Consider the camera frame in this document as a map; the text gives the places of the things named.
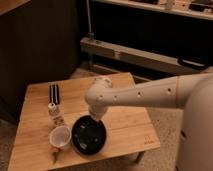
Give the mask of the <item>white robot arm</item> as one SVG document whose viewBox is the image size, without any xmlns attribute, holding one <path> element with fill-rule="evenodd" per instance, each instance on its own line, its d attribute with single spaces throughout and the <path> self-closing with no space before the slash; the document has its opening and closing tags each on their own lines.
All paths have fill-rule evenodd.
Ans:
<svg viewBox="0 0 213 171">
<path fill-rule="evenodd" d="M 176 171 L 213 171 L 213 73 L 174 76 L 121 88 L 100 76 L 87 90 L 85 101 L 96 121 L 111 106 L 181 109 Z"/>
</svg>

